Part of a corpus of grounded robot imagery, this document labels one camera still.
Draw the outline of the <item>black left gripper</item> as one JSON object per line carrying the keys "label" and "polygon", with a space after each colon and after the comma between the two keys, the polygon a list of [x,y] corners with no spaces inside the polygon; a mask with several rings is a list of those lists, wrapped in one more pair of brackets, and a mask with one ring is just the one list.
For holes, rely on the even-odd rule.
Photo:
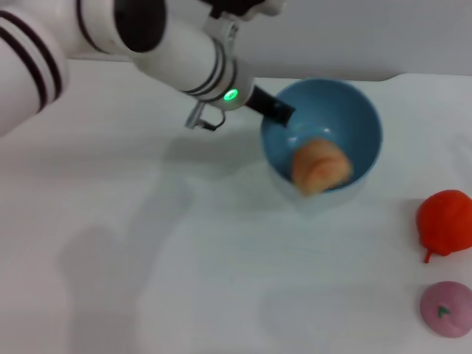
{"label": "black left gripper", "polygon": [[272,95],[259,86],[254,86],[245,107],[281,126],[286,126],[295,112],[294,107],[281,100],[274,99]]}

